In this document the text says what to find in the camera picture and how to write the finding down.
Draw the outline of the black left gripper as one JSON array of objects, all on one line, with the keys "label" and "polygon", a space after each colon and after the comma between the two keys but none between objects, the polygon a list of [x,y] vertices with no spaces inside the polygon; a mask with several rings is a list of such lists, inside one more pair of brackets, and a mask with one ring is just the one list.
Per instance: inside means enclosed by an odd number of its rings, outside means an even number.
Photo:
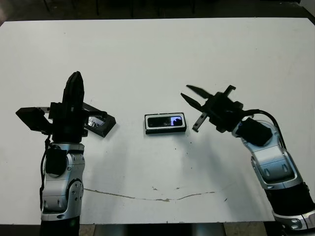
[{"label": "black left gripper", "polygon": [[79,71],[73,72],[63,90],[62,103],[40,107],[43,121],[39,131],[52,135],[54,142],[79,143],[89,131],[104,137],[108,129],[108,113],[83,102],[84,83]]}]

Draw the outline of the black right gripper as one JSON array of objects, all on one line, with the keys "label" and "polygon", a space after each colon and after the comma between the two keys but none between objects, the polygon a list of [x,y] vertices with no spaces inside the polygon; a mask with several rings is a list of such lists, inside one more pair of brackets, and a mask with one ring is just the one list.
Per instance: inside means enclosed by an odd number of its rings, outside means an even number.
[{"label": "black right gripper", "polygon": [[209,118],[209,122],[212,123],[216,130],[223,133],[225,131],[232,131],[233,128],[242,119],[243,104],[239,101],[232,101],[228,96],[236,88],[229,85],[224,92],[217,92],[215,95],[211,95],[206,90],[186,85],[187,88],[194,91],[196,94],[206,99],[205,104],[202,106],[196,100],[181,93],[182,98],[193,108],[199,110],[202,115],[198,118],[193,125],[193,130],[198,132],[199,127]]}]

